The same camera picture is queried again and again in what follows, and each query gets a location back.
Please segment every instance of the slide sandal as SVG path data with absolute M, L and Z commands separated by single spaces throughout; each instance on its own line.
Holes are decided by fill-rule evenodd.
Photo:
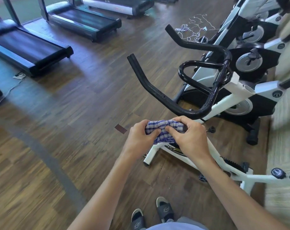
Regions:
M 158 197 L 156 200 L 158 215 L 162 223 L 167 222 L 169 219 L 174 220 L 174 211 L 170 203 L 163 197 Z
M 135 209 L 131 216 L 131 229 L 140 230 L 146 228 L 145 219 L 141 209 Z

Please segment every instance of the wall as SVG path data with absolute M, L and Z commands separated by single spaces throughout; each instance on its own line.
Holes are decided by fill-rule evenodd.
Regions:
M 279 30 L 281 38 L 289 34 L 290 15 Z M 276 80 L 281 81 L 290 78 L 290 43 L 281 55 L 275 76 Z M 290 89 L 277 104 L 271 120 L 267 174 L 270 174 L 274 167 L 279 167 L 290 174 Z M 290 186 L 267 185 L 265 207 L 290 227 Z

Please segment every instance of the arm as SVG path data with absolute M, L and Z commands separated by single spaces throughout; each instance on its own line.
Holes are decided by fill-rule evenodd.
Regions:
M 161 130 L 145 134 L 148 120 L 136 123 L 129 132 L 123 150 L 96 193 L 67 230 L 107 230 L 110 227 L 120 194 L 135 163 L 153 145 Z
M 238 230 L 288 230 L 223 173 L 210 155 L 204 126 L 185 116 L 176 117 L 174 120 L 187 125 L 188 130 L 184 134 L 171 127 L 166 130 L 205 176 Z

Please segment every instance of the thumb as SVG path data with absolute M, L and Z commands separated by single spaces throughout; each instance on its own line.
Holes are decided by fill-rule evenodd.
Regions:
M 178 139 L 178 136 L 180 136 L 181 134 L 170 126 L 166 126 L 165 130 L 168 131 L 171 134 L 171 136 L 174 137 L 175 140 Z
M 156 129 L 156 130 L 154 130 L 152 133 L 150 133 L 149 134 L 149 136 L 153 139 L 153 140 L 155 140 L 157 137 L 158 137 L 158 135 L 161 133 L 161 129 Z

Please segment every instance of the blue and white checkered cloth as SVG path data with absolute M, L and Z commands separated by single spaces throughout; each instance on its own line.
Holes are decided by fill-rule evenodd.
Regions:
M 149 121 L 147 123 L 147 126 L 145 127 L 145 133 L 146 135 L 149 135 L 155 129 L 160 128 L 162 132 L 155 139 L 154 144 L 162 142 L 175 143 L 175 139 L 170 135 L 170 133 L 168 133 L 168 131 L 165 130 L 166 126 L 171 126 L 180 133 L 185 132 L 183 123 L 174 120 L 160 120 L 160 121 Z

